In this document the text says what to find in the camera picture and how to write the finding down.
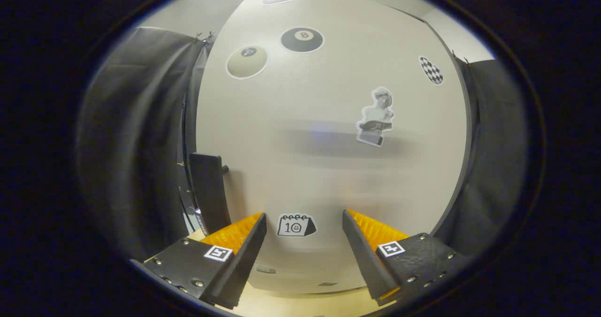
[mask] black curtain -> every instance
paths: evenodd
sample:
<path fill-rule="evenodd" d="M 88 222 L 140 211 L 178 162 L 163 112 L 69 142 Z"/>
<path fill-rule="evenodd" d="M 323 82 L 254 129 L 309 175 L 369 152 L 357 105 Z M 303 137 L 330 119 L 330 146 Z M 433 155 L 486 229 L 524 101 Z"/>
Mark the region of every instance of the black curtain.
<path fill-rule="evenodd" d="M 528 165 L 528 126 L 521 91 L 498 60 L 457 64 L 470 96 L 471 152 L 461 191 L 434 236 L 474 255 L 517 204 Z"/>
<path fill-rule="evenodd" d="M 184 97 L 198 92 L 209 50 L 208 41 L 136 28 L 88 86 L 77 129 L 82 192 L 92 220 L 125 257 L 144 261 L 188 234 L 176 149 Z"/>

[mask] checkered sticker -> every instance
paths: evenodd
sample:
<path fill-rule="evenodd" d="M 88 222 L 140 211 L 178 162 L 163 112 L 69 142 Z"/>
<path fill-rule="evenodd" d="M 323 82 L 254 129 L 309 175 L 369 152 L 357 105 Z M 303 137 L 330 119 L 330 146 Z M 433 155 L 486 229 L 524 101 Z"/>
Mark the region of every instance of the checkered sticker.
<path fill-rule="evenodd" d="M 393 255 L 398 255 L 399 253 L 405 252 L 403 247 L 401 247 L 396 240 L 393 240 L 393 242 L 380 244 L 378 248 L 380 248 L 380 251 L 382 251 L 382 254 L 386 257 L 391 257 Z"/>
<path fill-rule="evenodd" d="M 232 253 L 232 249 L 213 246 L 204 254 L 204 257 L 214 259 L 215 261 L 225 262 Z"/>
<path fill-rule="evenodd" d="M 419 57 L 419 64 L 421 64 L 421 68 L 424 70 L 424 73 L 430 82 L 436 85 L 442 84 L 442 71 L 440 71 L 436 65 L 432 64 L 432 62 L 429 62 L 429 60 L 423 56 Z"/>

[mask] gray curtain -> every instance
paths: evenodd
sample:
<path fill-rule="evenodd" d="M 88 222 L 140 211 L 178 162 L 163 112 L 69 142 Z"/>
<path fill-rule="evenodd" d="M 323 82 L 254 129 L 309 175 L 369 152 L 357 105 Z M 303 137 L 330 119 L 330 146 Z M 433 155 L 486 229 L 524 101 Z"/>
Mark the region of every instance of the gray curtain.
<path fill-rule="evenodd" d="M 77 128 L 82 192 L 91 219 L 128 258 L 144 261 L 187 235 L 177 187 L 180 118 L 209 50 L 210 41 L 136 28 L 88 86 Z"/>

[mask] statue bust sticker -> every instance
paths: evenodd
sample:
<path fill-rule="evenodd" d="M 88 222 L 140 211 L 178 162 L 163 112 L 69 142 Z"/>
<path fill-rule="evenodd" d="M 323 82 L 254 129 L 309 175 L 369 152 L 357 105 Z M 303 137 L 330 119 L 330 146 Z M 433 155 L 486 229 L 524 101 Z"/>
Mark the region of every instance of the statue bust sticker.
<path fill-rule="evenodd" d="M 384 142 L 382 133 L 393 130 L 393 93 L 380 86 L 371 91 L 371 98 L 374 104 L 363 107 L 363 120 L 357 122 L 357 141 L 381 147 Z"/>

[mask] white wall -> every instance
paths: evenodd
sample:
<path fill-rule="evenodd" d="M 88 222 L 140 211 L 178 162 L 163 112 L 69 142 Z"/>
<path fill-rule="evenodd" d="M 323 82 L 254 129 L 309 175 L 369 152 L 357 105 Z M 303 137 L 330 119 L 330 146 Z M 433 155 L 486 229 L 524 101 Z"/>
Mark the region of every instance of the white wall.
<path fill-rule="evenodd" d="M 447 47 L 454 50 L 461 60 L 466 58 L 469 62 L 481 62 L 494 58 L 474 34 L 440 9 L 432 9 L 421 18 L 434 28 Z"/>
<path fill-rule="evenodd" d="M 199 32 L 219 31 L 228 17 L 243 0 L 174 0 L 163 9 L 142 20 L 140 26 L 165 28 L 195 36 Z M 432 11 L 433 6 L 424 0 L 373 0 L 401 9 L 416 16 Z"/>

